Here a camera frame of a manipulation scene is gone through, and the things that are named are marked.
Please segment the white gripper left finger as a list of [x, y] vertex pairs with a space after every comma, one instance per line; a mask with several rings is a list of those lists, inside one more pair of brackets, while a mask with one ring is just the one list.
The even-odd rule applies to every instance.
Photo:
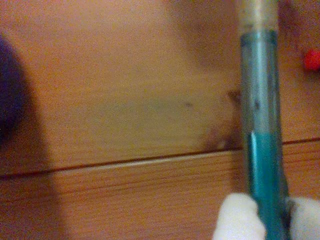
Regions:
[[220, 206], [213, 240], [264, 240], [258, 204], [245, 193], [231, 193]]

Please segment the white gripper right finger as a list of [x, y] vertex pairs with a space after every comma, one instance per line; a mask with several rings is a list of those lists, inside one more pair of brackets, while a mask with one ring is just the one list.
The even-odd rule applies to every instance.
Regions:
[[292, 240], [320, 239], [320, 201], [305, 197], [290, 199], [290, 236]]

